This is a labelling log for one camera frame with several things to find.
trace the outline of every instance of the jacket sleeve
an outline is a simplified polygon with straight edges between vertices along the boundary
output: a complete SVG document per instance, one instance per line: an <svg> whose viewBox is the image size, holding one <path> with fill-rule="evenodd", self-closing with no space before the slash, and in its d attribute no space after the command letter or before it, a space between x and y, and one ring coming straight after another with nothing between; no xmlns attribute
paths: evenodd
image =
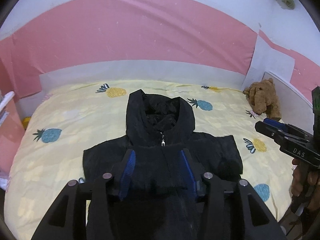
<svg viewBox="0 0 320 240"><path fill-rule="evenodd" d="M82 165L86 181L93 182L97 177L110 172L115 163L122 161L126 146L127 138L123 136L84 150Z"/></svg>
<svg viewBox="0 0 320 240"><path fill-rule="evenodd" d="M237 181L240 179L243 164L233 136L214 137L208 133L203 133L203 135L211 142L209 155L206 160L201 161L205 169L223 180Z"/></svg>

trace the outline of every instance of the yellow bedsheet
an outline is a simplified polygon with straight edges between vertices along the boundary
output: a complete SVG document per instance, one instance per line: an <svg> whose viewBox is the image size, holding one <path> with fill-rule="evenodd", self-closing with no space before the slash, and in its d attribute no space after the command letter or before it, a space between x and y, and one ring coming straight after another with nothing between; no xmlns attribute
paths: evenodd
<svg viewBox="0 0 320 240"><path fill-rule="evenodd" d="M96 93L104 83L110 89ZM200 102L193 106L196 131L214 136L232 134L244 164L242 177L256 188L273 215L278 220L282 217L291 201L292 158L255 131L254 124L265 115L252 115L245 95L230 89L160 81L102 81L55 89L33 114L5 195L5 221L19 240L30 240L65 184L84 176L83 150L125 134L128 97L138 89L209 102L212 110L203 110Z"/></svg>

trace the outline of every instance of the yellow object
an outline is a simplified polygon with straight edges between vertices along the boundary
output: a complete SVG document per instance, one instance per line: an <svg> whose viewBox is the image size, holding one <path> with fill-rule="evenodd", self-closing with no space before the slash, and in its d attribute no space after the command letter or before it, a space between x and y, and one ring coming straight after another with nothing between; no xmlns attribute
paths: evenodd
<svg viewBox="0 0 320 240"><path fill-rule="evenodd" d="M237 91L237 92L241 92L242 93L242 91L240 91L238 89L232 89L232 88L218 88L218 87L207 87L207 86L202 86L202 88L209 89L209 90L212 90L212 91L215 91L215 92L218 92L218 93L220 93L223 90L232 90L232 91Z"/></svg>
<svg viewBox="0 0 320 240"><path fill-rule="evenodd" d="M116 98L120 96L124 96L127 94L127 91L123 88L111 88L108 86L107 83L103 84L96 93L102 93L105 92L108 97L110 98Z"/></svg>
<svg viewBox="0 0 320 240"><path fill-rule="evenodd" d="M266 152L267 151L267 147L264 144L264 142L260 141L257 138L253 139L252 144L255 147L255 149L258 150L259 152Z"/></svg>
<svg viewBox="0 0 320 240"><path fill-rule="evenodd" d="M29 117L26 117L25 119L22 120L22 125L23 125L23 128L26 130L27 129L27 126L30 122L30 119L31 119L31 116Z"/></svg>
<svg viewBox="0 0 320 240"><path fill-rule="evenodd" d="M124 96L125 94L127 94L127 91L125 91L125 89L123 88L108 88L106 94L110 98L116 98Z"/></svg>

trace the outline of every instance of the blue pineapple print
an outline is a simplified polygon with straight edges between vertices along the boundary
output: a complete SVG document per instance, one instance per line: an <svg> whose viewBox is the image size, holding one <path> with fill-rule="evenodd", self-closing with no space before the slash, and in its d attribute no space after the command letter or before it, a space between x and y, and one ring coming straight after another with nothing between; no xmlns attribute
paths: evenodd
<svg viewBox="0 0 320 240"><path fill-rule="evenodd" d="M61 129L57 128L37 130L37 133L33 133L33 135L36 135L36 138L33 140L39 141L41 138L42 142L44 143L55 142L59 139L61 131Z"/></svg>
<svg viewBox="0 0 320 240"><path fill-rule="evenodd" d="M213 109L212 105L207 102L207 101L204 101L204 100L196 100L196 99L189 99L189 104L193 104L192 106L196 106L196 108L199 106L202 110L205 110L205 111L211 111Z"/></svg>
<svg viewBox="0 0 320 240"><path fill-rule="evenodd" d="M260 198L266 202L270 198L270 188L267 184L258 184L254 187Z"/></svg>

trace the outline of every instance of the teddy bear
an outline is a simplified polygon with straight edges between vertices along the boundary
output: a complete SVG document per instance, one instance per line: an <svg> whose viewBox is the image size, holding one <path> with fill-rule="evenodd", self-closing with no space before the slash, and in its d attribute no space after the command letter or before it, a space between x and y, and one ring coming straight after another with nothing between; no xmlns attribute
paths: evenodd
<svg viewBox="0 0 320 240"><path fill-rule="evenodd" d="M243 93L256 114L266 113L270 119L281 119L279 98L272 78L252 83Z"/></svg>

